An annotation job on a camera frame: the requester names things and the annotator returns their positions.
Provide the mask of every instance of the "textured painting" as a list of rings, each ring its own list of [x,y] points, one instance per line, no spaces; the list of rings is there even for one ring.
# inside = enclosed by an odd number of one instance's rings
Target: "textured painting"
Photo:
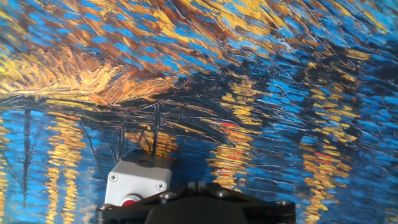
[[[395,0],[1,0],[0,223],[93,223],[130,151],[172,182],[398,223]]]

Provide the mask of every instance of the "yellow brushstroke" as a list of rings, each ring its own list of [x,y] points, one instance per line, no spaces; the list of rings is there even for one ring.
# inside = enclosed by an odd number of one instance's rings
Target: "yellow brushstroke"
[[[358,84],[354,77],[345,74],[343,71],[339,72],[341,76],[354,84]],[[346,187],[345,184],[334,182],[334,177],[349,177],[348,172],[351,171],[351,167],[346,165],[343,161],[349,161],[350,158],[333,144],[331,137],[336,138],[339,142],[347,143],[356,140],[355,136],[349,135],[345,132],[345,128],[349,127],[348,124],[341,123],[342,116],[348,116],[351,118],[358,118],[359,116],[349,112],[353,109],[349,106],[342,105],[341,103],[331,102],[331,100],[339,101],[344,99],[342,92],[350,86],[335,85],[335,93],[329,97],[325,97],[326,94],[319,89],[311,89],[313,92],[312,97],[317,99],[314,104],[317,108],[324,109],[324,112],[317,111],[316,114],[323,117],[323,121],[317,121],[318,123],[326,123],[327,121],[335,121],[338,123],[337,126],[324,126],[322,128],[316,128],[314,131],[325,135],[322,147],[318,147],[316,144],[304,144],[301,143],[300,148],[310,152],[312,154],[304,154],[304,168],[309,172],[313,172],[313,178],[307,177],[305,182],[312,188],[312,197],[307,207],[307,217],[305,222],[308,224],[315,224],[319,221],[321,215],[320,210],[327,211],[328,208],[322,203],[326,199],[334,199],[334,195],[329,194],[327,190],[329,188]]]
[[[126,133],[125,137],[128,138],[128,140],[138,144],[139,147],[145,150],[146,152],[148,153],[152,152],[152,146],[154,144],[153,131]],[[169,152],[176,151],[178,145],[175,142],[175,140],[176,140],[175,137],[167,133],[159,132],[157,135],[156,156],[168,157],[167,154]]]
[[[78,172],[73,169],[78,166],[81,160],[80,149],[84,149],[86,144],[81,142],[83,139],[83,130],[78,127],[78,118],[68,119],[70,116],[61,114],[56,117],[54,123],[56,126],[49,126],[47,129],[55,131],[58,135],[49,138],[49,143],[53,150],[49,151],[49,163],[55,167],[48,167],[46,176],[50,179],[46,183],[49,192],[49,211],[46,216],[46,223],[53,224],[58,215],[57,207],[59,202],[58,180],[60,174],[65,177],[66,193],[65,204],[62,207],[61,216],[64,224],[72,224],[75,221],[76,210],[75,201],[77,197],[76,176]]]
[[[247,77],[240,77],[234,73],[229,75],[242,78],[242,81],[240,84],[233,83],[230,85],[232,93],[225,94],[220,105],[232,111],[243,124],[261,126],[261,120],[252,116],[254,108],[247,105],[247,103],[253,102],[257,95],[264,95],[265,93],[253,90],[252,87],[256,82]],[[250,150],[252,146],[250,142],[253,139],[248,134],[261,134],[261,132],[253,131],[237,124],[221,123],[205,118],[201,120],[210,123],[213,129],[223,133],[228,141],[231,142],[231,144],[221,144],[214,151],[211,151],[211,153],[215,154],[215,158],[208,159],[208,162],[210,167],[214,167],[214,171],[211,173],[216,176],[214,182],[228,189],[233,189],[238,184],[244,185],[246,180],[237,180],[234,176],[236,174],[245,174],[245,165],[251,160]]]
[[[135,68],[112,66],[111,61],[100,62],[86,54],[72,53],[69,48],[62,48],[59,54],[39,49],[34,54],[21,54],[18,60],[0,57],[0,98],[50,98],[48,104],[93,110],[86,104],[106,106],[137,98],[149,100],[153,94],[174,87],[173,78],[139,81],[139,75]]]
[[[2,117],[0,117],[0,224],[3,223],[4,207],[6,205],[6,191],[8,187],[7,173],[5,172],[7,162],[4,159],[5,143],[9,142],[4,136],[9,131],[2,126]]]
[[[353,49],[347,49],[346,50],[347,56],[351,58],[356,58],[356,59],[361,59],[361,60],[369,60],[370,55],[366,54],[364,52],[360,52],[358,50],[353,50]]]

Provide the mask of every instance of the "screw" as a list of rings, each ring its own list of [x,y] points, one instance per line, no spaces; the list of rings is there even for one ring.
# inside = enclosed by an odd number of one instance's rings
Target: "screw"
[[[107,204],[103,204],[103,205],[99,206],[98,209],[100,209],[101,211],[105,211],[105,210],[108,210],[108,209],[109,210],[112,209],[113,206],[114,205],[107,203]]]
[[[116,182],[116,181],[118,181],[118,176],[116,174],[110,174],[109,180],[112,182]]]
[[[291,203],[293,203],[291,200],[277,200],[276,201],[277,205],[290,205]]]
[[[159,197],[161,199],[171,199],[171,198],[174,198],[175,196],[177,196],[177,194],[174,192],[165,192],[165,193],[162,193]]]
[[[166,190],[166,187],[167,187],[167,184],[162,183],[162,182],[159,182],[159,183],[156,184],[156,189],[158,191]]]
[[[219,198],[223,198],[229,196],[229,192],[227,192],[226,190],[218,190],[216,191],[216,195]]]

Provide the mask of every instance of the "oil painting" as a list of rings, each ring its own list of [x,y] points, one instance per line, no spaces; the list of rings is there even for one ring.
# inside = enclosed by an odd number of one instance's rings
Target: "oil painting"
[[[132,151],[398,223],[398,2],[1,0],[0,223],[95,223]]]

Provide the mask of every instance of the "black brushstroke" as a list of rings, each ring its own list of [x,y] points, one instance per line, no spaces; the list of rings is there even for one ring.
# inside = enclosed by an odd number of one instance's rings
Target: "black brushstroke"
[[[86,132],[86,129],[85,129],[84,125],[83,125],[82,123],[79,123],[79,124],[80,124],[80,126],[81,126],[81,130],[82,130],[82,131],[84,132],[84,134],[87,136],[88,144],[89,144],[90,147],[91,147],[91,151],[92,151],[93,156],[94,156],[94,159],[95,159],[95,164],[97,165],[99,171],[101,172],[102,178],[103,178],[104,180],[106,180],[105,175],[104,175],[104,172],[102,171],[102,169],[101,169],[101,167],[100,167],[100,164],[98,163],[98,158],[97,158],[97,155],[96,155],[96,153],[95,153],[95,150],[94,150],[94,147],[93,147],[93,143],[91,142],[91,138],[90,138],[90,136],[88,135],[88,133]]]
[[[160,110],[160,103],[155,104],[155,129],[154,129],[154,143],[152,145],[152,155],[156,154],[157,136],[160,131],[160,122],[162,122],[162,112]]]
[[[27,193],[27,172],[32,159],[30,151],[30,109],[25,110],[24,149],[25,149],[25,162],[24,162],[24,182],[22,184],[22,190],[24,192],[24,208],[25,208],[26,193]]]
[[[125,130],[123,128],[123,123],[122,127],[118,127],[118,162],[121,160],[123,156],[123,149],[124,149],[124,133]]]
[[[101,131],[101,134],[102,134],[102,136],[104,137],[106,143],[108,144],[108,147],[109,147],[109,150],[111,151],[113,160],[114,160],[115,162],[117,162],[117,159],[116,159],[116,156],[114,155],[114,152],[113,152],[113,149],[112,149],[112,147],[111,147],[111,144],[109,143],[108,138],[105,136],[105,133],[104,133],[104,131],[103,131],[102,128],[101,128],[101,125],[98,125],[98,127],[99,127],[99,131]]]

